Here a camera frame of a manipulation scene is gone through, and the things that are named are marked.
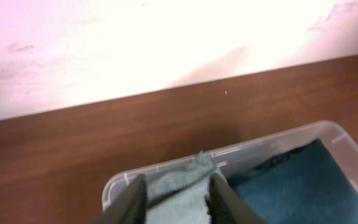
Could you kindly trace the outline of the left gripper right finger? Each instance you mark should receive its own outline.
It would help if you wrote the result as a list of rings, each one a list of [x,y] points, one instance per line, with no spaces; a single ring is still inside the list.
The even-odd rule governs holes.
[[[208,214],[211,224],[265,224],[218,174],[209,179]]]

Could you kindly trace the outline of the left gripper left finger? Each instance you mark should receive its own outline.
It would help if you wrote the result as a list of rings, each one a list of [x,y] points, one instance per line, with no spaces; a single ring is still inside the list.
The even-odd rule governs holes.
[[[147,186],[139,174],[94,222],[95,224],[145,224]]]

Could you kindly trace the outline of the light grey jeans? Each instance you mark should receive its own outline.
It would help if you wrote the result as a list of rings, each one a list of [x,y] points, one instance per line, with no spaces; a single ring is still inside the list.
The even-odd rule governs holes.
[[[199,152],[184,169],[171,171],[147,184],[147,224],[209,223],[209,178],[222,175],[211,158]]]

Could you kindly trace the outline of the blue denim jeans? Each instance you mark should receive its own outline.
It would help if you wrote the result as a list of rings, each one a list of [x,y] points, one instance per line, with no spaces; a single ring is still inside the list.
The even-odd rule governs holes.
[[[319,139],[227,181],[267,223],[358,223],[358,193]]]

